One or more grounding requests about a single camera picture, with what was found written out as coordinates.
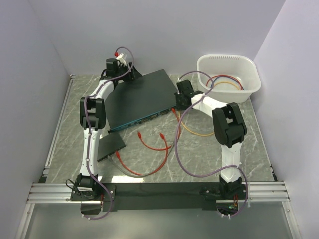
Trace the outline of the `large blue rack switch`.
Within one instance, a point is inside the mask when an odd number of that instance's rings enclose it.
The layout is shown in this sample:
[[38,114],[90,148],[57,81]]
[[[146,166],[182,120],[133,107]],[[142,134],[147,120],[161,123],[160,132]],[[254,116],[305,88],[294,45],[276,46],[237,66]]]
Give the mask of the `large blue rack switch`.
[[120,83],[105,100],[109,133],[121,131],[175,108],[177,89],[164,69]]

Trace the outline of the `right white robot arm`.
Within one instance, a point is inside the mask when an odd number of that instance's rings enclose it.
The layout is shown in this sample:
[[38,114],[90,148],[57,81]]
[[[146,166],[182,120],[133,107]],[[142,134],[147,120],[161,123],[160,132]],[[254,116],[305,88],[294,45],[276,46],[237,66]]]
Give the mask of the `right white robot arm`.
[[196,109],[205,113],[213,120],[214,135],[222,149],[222,168],[206,175],[190,173],[182,165],[178,150],[178,132],[175,133],[175,155],[182,170],[192,177],[204,178],[220,172],[219,195],[223,199],[230,199],[236,194],[246,191],[242,184],[243,171],[240,168],[240,151],[244,137],[247,134],[246,124],[237,103],[223,103],[217,101],[201,91],[194,91],[189,80],[180,81],[175,93],[176,108],[184,110]]

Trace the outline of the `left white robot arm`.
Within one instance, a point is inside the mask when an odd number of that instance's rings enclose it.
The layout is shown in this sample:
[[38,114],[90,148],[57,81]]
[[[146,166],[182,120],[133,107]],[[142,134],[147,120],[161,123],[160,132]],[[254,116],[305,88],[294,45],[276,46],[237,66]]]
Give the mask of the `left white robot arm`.
[[135,78],[133,62],[128,62],[125,54],[116,53],[115,58],[107,59],[97,88],[81,98],[80,124],[84,133],[84,148],[80,172],[73,183],[73,197],[82,196],[87,200],[100,198],[102,187],[99,185],[97,163],[100,135],[107,122],[105,100],[120,80]]

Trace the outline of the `small black network switch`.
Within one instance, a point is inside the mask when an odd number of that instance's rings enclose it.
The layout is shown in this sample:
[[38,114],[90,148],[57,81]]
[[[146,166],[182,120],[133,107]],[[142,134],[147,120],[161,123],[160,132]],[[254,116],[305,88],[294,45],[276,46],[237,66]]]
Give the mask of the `small black network switch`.
[[113,132],[108,134],[99,140],[97,161],[103,161],[108,156],[111,156],[116,151],[121,150],[124,147],[126,147],[126,145],[119,133]]

